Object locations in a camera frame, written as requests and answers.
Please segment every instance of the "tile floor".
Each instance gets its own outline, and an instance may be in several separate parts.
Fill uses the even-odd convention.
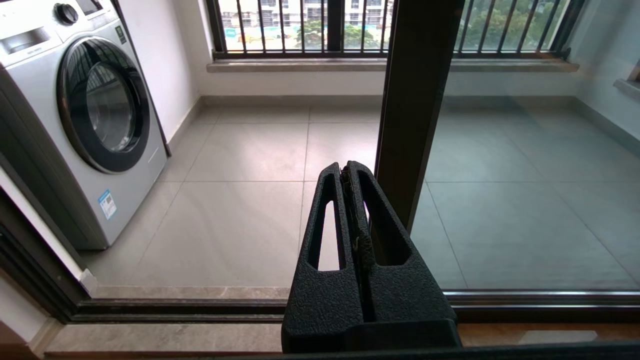
[[[318,173],[372,168],[378,122],[373,107],[207,108],[89,269],[101,285],[289,286]],[[426,182],[412,239],[442,288],[638,289],[640,160],[574,112],[445,109]]]

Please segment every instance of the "front-loading washing machine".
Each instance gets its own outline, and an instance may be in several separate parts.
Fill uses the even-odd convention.
[[[105,249],[166,163],[131,42],[108,0],[10,0],[0,19],[3,154],[74,248]]]

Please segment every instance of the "window sill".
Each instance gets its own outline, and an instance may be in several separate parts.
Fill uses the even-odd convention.
[[[451,72],[575,72],[577,64],[563,60],[453,59]],[[207,72],[383,72],[386,59],[218,60]]]
[[[616,82],[613,83],[613,86],[615,86],[626,96],[629,96],[631,99],[640,102],[640,83],[624,79],[617,79]]]

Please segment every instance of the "washing machine door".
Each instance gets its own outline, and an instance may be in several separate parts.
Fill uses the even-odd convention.
[[[149,100],[131,59],[109,40],[86,37],[65,53],[58,108],[69,142],[91,166],[125,172],[145,151]]]

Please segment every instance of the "label sticker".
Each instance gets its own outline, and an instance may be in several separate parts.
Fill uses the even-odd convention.
[[[118,38],[120,38],[120,43],[124,44],[127,42],[127,38],[124,37],[124,31],[120,26],[116,26],[116,33],[118,34]]]
[[[111,192],[109,190],[105,191],[98,199],[98,202],[100,203],[100,207],[102,208],[104,216],[107,218],[107,220],[109,220],[116,212],[116,203],[115,201],[113,201]]]

